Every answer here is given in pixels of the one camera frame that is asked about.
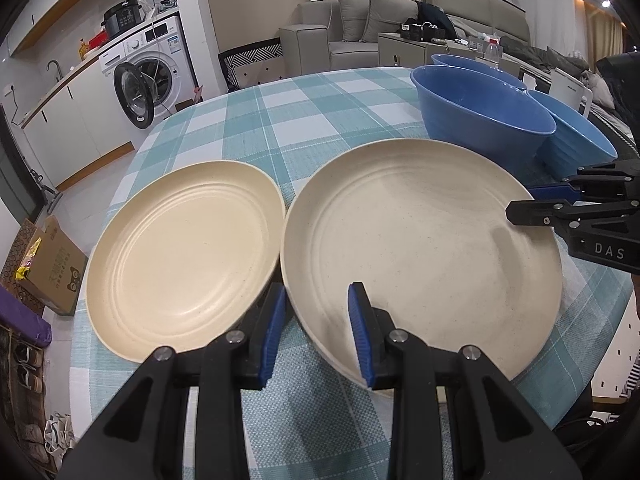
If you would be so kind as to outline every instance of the purple box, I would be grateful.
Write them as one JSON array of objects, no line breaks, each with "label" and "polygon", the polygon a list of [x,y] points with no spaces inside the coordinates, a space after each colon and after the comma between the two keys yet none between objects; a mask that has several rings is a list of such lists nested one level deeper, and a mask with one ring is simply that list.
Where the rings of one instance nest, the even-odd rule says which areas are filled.
[{"label": "purple box", "polygon": [[0,324],[40,348],[51,343],[51,325],[16,300],[3,286],[0,286]]}]

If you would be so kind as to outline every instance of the sofa armrest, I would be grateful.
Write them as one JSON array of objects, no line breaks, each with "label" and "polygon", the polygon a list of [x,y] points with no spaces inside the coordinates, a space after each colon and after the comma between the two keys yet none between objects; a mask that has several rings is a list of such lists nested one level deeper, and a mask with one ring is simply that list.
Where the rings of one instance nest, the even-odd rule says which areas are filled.
[{"label": "sofa armrest", "polygon": [[329,41],[324,25],[287,25],[280,43],[288,77],[331,70]]}]

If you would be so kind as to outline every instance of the teal and white tablecloth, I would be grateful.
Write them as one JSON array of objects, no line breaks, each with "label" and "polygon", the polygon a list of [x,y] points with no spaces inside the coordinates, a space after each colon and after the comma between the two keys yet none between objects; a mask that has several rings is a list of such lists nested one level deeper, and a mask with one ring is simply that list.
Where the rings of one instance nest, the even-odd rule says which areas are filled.
[{"label": "teal and white tablecloth", "polygon": [[[187,108],[148,136],[117,189],[106,222],[136,192],[178,168],[220,158],[258,166],[279,184],[287,206],[336,155],[392,137],[427,138],[417,94],[404,68],[301,76],[234,92]],[[519,179],[548,182],[532,165]],[[558,238],[562,305],[549,340],[518,389],[549,426],[591,380],[632,291],[628,274],[574,260]],[[76,311],[70,394],[82,433],[136,365],[108,351],[89,323],[84,290]],[[185,478],[193,474],[193,408]],[[273,378],[242,394],[252,479],[384,479],[391,402],[350,383],[316,353],[298,323],[284,329]]]}]

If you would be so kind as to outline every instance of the white pitcher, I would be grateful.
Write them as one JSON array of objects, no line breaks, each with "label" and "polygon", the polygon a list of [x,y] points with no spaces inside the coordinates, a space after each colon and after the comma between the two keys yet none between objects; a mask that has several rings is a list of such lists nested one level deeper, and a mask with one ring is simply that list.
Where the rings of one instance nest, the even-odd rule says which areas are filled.
[{"label": "white pitcher", "polygon": [[585,117],[589,116],[591,102],[593,101],[593,92],[575,77],[571,77],[558,68],[551,71],[551,90],[549,90],[549,95],[562,101],[574,110],[580,110],[582,97],[586,97],[587,103],[584,105],[584,112],[582,114]]}]

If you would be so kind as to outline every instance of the blue bowl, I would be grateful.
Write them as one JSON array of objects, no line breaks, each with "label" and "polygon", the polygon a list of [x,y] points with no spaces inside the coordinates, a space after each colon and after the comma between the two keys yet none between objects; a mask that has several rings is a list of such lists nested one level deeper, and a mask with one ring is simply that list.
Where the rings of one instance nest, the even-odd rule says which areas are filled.
[{"label": "blue bowl", "polygon": [[525,91],[527,89],[527,86],[517,77],[514,77],[511,74],[506,73],[504,70],[500,70],[499,68],[494,68],[492,66],[485,65],[484,63],[480,63],[475,59],[452,56],[451,54],[433,54],[431,56],[431,60],[436,65],[459,66],[460,68],[468,68],[469,70],[474,70],[475,72],[479,72],[481,74],[490,75],[491,77],[495,77],[500,81],[504,81],[511,86],[515,86],[518,90]]},{"label": "blue bowl", "polygon": [[526,92],[466,68],[425,65],[411,72],[431,139],[473,150],[512,172],[556,130],[551,114]]},{"label": "blue bowl", "polygon": [[558,180],[575,175],[580,166],[604,164],[618,158],[609,139],[573,108],[542,92],[528,93],[556,120],[556,134],[540,146],[538,158]]}]

